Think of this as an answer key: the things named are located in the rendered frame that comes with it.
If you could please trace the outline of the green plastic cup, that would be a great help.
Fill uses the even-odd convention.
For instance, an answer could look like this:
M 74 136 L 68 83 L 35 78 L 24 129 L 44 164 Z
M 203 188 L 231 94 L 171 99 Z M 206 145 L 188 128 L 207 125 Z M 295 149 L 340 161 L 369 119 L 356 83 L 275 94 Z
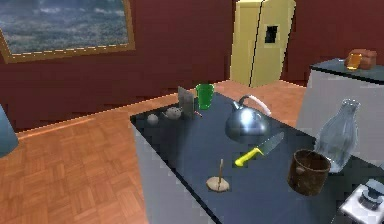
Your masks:
M 211 106 L 214 93 L 213 84 L 198 84 L 196 86 L 198 105 L 201 110 L 207 110 Z

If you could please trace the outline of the grey kitchen island counter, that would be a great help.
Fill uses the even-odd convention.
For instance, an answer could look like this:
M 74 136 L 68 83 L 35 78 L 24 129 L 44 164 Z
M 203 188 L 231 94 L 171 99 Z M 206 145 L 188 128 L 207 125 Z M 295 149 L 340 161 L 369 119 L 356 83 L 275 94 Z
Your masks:
M 312 148 L 314 139 L 275 119 L 271 132 L 284 132 L 283 141 L 267 156 L 235 167 L 250 147 L 225 134 L 231 103 L 216 94 L 194 118 L 161 117 L 156 125 L 146 113 L 132 117 L 149 224 L 331 224 L 360 184 L 384 184 L 383 169 L 353 157 L 342 172 L 328 176 L 320 194 L 298 194 L 287 183 L 292 156 Z M 221 159 L 230 189 L 214 192 L 206 181 L 218 175 Z

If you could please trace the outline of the silver kettle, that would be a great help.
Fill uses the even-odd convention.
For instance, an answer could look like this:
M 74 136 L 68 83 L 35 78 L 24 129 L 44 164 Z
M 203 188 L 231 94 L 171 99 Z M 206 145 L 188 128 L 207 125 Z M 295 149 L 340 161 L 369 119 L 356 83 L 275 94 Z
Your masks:
M 246 99 L 256 102 L 263 111 L 245 105 Z M 271 110 L 263 101 L 253 95 L 244 95 L 239 101 L 232 102 L 232 112 L 226 120 L 225 133 L 233 141 L 256 144 L 270 132 L 270 115 Z

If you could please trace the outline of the yellow fridge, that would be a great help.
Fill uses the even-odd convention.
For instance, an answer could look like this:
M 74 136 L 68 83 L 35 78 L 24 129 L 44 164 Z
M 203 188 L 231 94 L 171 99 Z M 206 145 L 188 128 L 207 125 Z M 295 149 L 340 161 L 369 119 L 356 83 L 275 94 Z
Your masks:
M 230 79 L 248 87 L 280 79 L 296 8 L 295 0 L 236 3 Z

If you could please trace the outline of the grey worktop cabinet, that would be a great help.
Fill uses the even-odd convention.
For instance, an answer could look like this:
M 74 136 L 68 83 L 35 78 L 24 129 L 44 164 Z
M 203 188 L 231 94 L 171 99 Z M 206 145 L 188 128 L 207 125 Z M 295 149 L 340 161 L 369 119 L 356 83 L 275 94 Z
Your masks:
M 315 137 L 344 99 L 355 99 L 360 107 L 353 155 L 376 166 L 384 164 L 384 65 L 349 70 L 343 59 L 335 58 L 310 68 L 296 128 Z

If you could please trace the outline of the clear glass bottle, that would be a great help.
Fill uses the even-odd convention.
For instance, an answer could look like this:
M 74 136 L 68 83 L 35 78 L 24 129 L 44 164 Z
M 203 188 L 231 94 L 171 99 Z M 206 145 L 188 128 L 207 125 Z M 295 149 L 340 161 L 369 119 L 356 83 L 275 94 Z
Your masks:
M 344 99 L 338 112 L 318 133 L 314 149 L 330 162 L 330 173 L 339 173 L 344 168 L 357 145 L 355 117 L 359 106 L 357 100 Z

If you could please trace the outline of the framed landscape picture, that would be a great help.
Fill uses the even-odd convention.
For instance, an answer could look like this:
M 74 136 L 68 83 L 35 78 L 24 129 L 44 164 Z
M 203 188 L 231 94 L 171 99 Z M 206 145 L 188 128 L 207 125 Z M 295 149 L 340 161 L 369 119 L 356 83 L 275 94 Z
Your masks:
M 134 48 L 130 0 L 0 0 L 6 64 Z

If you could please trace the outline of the brown bread loaf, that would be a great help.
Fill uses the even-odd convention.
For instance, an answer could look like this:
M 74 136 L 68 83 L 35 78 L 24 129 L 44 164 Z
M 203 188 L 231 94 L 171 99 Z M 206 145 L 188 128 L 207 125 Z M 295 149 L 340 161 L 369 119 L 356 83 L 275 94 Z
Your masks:
M 370 70 L 376 65 L 377 53 L 368 49 L 353 49 L 345 59 L 344 65 L 350 70 Z

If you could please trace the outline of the blue grey round object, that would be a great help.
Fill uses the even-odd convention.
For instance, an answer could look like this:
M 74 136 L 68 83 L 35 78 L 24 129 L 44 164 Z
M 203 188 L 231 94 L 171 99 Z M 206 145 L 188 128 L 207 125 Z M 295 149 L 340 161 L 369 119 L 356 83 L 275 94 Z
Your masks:
M 16 133 L 0 104 L 0 158 L 11 153 L 18 144 Z

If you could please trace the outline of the yellow handled knife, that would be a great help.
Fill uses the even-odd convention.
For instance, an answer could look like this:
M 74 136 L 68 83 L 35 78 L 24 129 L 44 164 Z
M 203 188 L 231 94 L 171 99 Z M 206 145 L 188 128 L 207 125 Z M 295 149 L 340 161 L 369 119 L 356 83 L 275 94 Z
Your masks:
M 243 167 L 247 161 L 254 158 L 257 154 L 260 154 L 262 156 L 267 155 L 269 152 L 275 149 L 282 142 L 284 137 L 285 137 L 284 132 L 280 132 L 272 136 L 271 138 L 263 142 L 261 145 L 254 147 L 249 152 L 237 158 L 235 160 L 235 165 L 238 167 Z

